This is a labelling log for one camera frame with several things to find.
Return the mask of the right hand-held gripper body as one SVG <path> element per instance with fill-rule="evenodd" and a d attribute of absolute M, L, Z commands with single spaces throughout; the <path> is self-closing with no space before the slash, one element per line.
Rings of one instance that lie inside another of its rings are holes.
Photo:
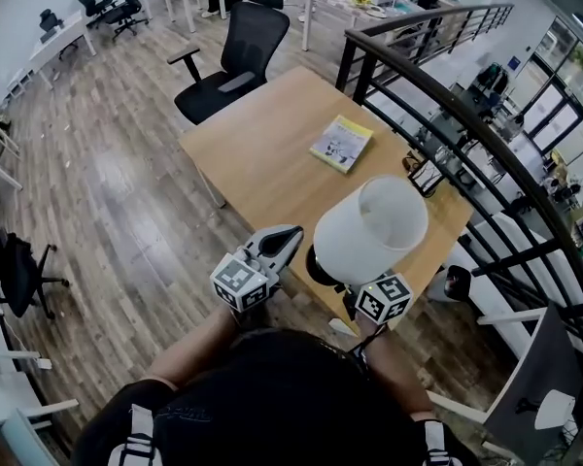
<path fill-rule="evenodd" d="M 343 304 L 351 320 L 363 314 L 375 324 L 402 316 L 413 300 L 413 292 L 400 274 L 383 274 L 371 283 L 349 287 Z"/>

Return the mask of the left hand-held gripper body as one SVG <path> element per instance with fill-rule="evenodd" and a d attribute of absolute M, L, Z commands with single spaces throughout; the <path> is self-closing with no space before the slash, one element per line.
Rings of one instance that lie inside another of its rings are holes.
<path fill-rule="evenodd" d="M 291 264 L 304 236 L 299 225 L 262 228 L 234 253 L 227 253 L 210 275 L 215 295 L 236 313 L 271 297 L 280 273 Z"/>

